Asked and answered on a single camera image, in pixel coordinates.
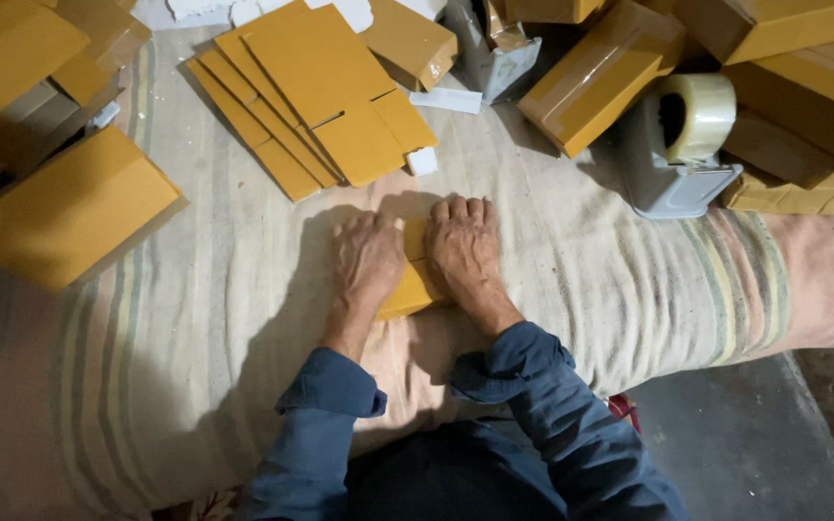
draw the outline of rolled-up sleeve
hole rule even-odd
[[[356,418],[380,416],[388,397],[347,357],[314,349],[276,403],[284,423],[247,486],[236,519],[340,519]]]
[[[487,353],[459,357],[453,392],[506,401],[549,466],[570,519],[687,519],[674,486],[631,425],[610,413],[574,372],[558,338],[530,322],[505,331]]]

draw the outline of packing tape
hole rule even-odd
[[[669,164],[712,160],[736,121],[736,91],[722,74],[675,74],[658,86]]]

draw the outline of wrist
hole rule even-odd
[[[374,305],[360,300],[334,298],[320,344],[359,363],[377,313]]]

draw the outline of flattened cardboard box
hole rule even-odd
[[[314,152],[323,167],[326,168],[327,172],[329,172],[329,174],[333,177],[334,181],[332,183],[335,183],[336,181],[342,179],[336,165],[332,163],[327,153],[323,150],[323,147],[317,143],[310,131],[301,123],[301,120],[299,120],[297,115],[295,115],[295,111],[288,106],[284,97],[279,93],[278,89],[275,88],[275,84],[272,83],[272,80],[270,80],[270,78],[266,76],[266,73],[263,72],[260,64],[257,63],[256,58],[250,54],[249,49],[247,49],[247,45],[243,41],[243,36],[245,34],[252,33],[262,25],[264,25],[263,21],[257,18],[246,25],[229,30],[214,39],[214,41],[218,44],[218,48],[221,53],[224,54],[230,65],[239,71],[238,76],[246,80],[246,82],[253,87],[255,92],[238,92],[241,87],[236,85],[236,82],[228,82],[228,78],[219,78],[219,80],[227,85],[227,88],[231,90],[244,105],[249,105],[257,98],[261,98],[264,104],[269,107],[270,111],[274,111],[282,123],[292,130],[298,138],[304,141],[307,147]],[[270,126],[275,126],[275,122],[269,121],[267,123]],[[319,182],[324,187],[332,185],[331,182],[327,182],[320,178]]]
[[[748,109],[736,114],[723,149],[806,189],[834,173],[833,155]]]
[[[449,302],[430,276],[423,234],[426,219],[412,219],[404,223],[404,257],[407,263],[395,292],[388,297],[376,317],[377,321],[415,314],[436,304]]]
[[[834,0],[678,0],[675,15],[724,65],[834,41]]]
[[[507,19],[543,23],[581,23],[604,0],[506,0]]]
[[[834,155],[834,43],[724,67],[741,105]]]
[[[91,103],[150,39],[150,29],[112,0],[60,0],[56,14],[90,40],[82,53],[51,74],[81,106]]]
[[[834,173],[812,190],[780,180],[755,168],[745,171],[720,195],[730,209],[767,213],[834,215]]]
[[[0,111],[82,51],[88,37],[30,0],[0,0]]]
[[[320,190],[320,184],[301,166],[291,154],[253,117],[253,114],[231,93],[227,92],[210,71],[196,59],[189,60],[192,74],[211,96],[215,105],[234,125],[247,147],[260,159],[272,178],[288,198],[297,202]]]
[[[250,52],[350,184],[372,183],[404,166],[404,154],[436,146],[333,4],[295,0],[256,21],[243,37]]]
[[[370,3],[375,20],[360,39],[393,80],[411,91],[432,89],[459,53],[455,33],[396,0]]]
[[[223,85],[237,100],[244,100],[243,105],[262,124],[266,132],[277,139],[282,146],[317,180],[320,186],[330,188],[336,184],[326,166],[320,161],[309,145],[293,129],[279,118],[270,104],[253,90],[253,87],[240,75],[227,58],[218,50],[212,49],[198,57],[198,61],[211,72],[218,83]]]
[[[518,107],[573,158],[607,130],[652,80],[671,72],[684,28],[622,0],[543,77]]]
[[[57,291],[98,275],[187,204],[109,126],[0,197],[0,266]]]

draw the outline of gray floor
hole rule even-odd
[[[692,519],[834,519],[834,441],[793,358],[671,374],[631,395]]]

